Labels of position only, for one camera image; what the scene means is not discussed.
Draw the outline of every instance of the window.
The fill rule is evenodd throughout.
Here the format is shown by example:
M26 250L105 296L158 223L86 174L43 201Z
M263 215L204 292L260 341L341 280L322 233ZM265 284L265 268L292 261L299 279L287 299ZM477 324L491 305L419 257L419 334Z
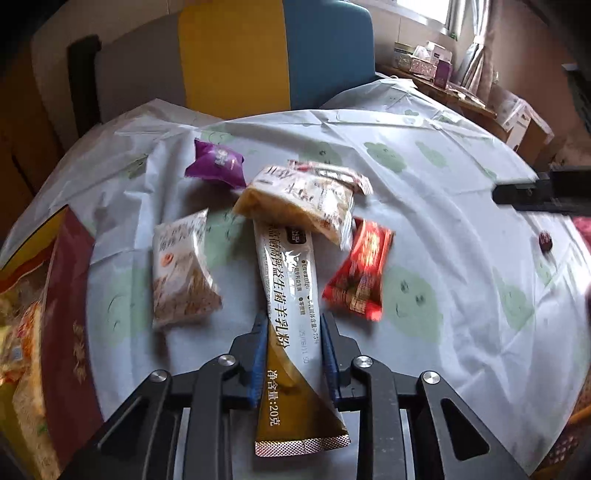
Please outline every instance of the window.
M450 0L398 0L398 5L447 25Z
M352 0L410 18L445 35L458 38L466 0Z

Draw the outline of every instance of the wall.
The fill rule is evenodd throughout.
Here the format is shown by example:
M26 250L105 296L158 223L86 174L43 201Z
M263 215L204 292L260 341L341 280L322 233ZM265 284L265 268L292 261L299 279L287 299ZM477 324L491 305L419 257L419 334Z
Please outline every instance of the wall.
M397 41L416 46L430 40L451 50L452 63L458 66L474 39L471 1L466 2L458 41L406 17L373 7L371 2L356 1L372 16L377 63L390 64ZM561 67L572 61L554 33L527 6L519 0L504 0L493 44L499 84L525 99L548 122L556 136L566 135L581 124Z
M499 84L525 99L555 135L580 125L561 68L573 59L545 23L518 0L504 0L493 61Z

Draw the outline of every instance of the food packaging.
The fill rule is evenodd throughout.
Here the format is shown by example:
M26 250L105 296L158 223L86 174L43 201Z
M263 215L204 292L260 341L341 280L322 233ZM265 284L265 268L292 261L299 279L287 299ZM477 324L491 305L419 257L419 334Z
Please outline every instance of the food packaging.
M86 334L92 249L93 238L66 206L0 271L0 325L9 328L0 430L29 473L43 480L56 479L103 422Z
M310 232L255 222L255 236L269 314L255 453L289 456L345 447L350 438L322 366Z
M398 68L405 72L422 75L427 79L432 79L437 70L434 64L421 60L413 55L401 55L398 60Z
M353 190L353 193L371 195L374 192L369 179L349 167L301 160L290 160L288 166L295 170L308 171L320 177L336 180Z
M437 65L439 60L452 62L452 52L441 45L437 45L435 42L428 41L426 47L429 53L429 62L433 65Z
M394 43L394 54L392 55L392 65L394 67L398 66L398 59L401 55L412 55L414 49L410 45L406 45L406 43Z
M195 162L186 168L185 176L221 180L234 189L244 188L243 162L244 157L228 147L195 139Z
M437 70L435 71L435 78L433 79L433 85L445 90L451 74L452 64L445 60L439 60L437 63Z
M222 308L204 254L207 209L154 228L154 322L187 322Z
M355 225L351 252L322 297L377 322L382 318L382 274L395 234L361 218L355 218Z
M263 168L233 208L237 215L322 233L350 247L353 191L336 180L289 167Z

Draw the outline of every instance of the clear plastic wrapper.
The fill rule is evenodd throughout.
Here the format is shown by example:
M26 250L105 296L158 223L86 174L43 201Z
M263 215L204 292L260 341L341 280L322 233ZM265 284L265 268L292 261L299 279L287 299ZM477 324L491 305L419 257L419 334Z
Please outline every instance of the clear plastic wrapper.
M322 233L341 250L350 247L353 191L336 180L289 167L263 168L233 212L273 225Z
M308 171L320 177L336 180L353 190L353 193L371 195L374 192L369 179L349 167L301 160L290 160L288 166L298 171Z
M207 209L154 228L154 323L185 322L222 307L207 270L204 234Z

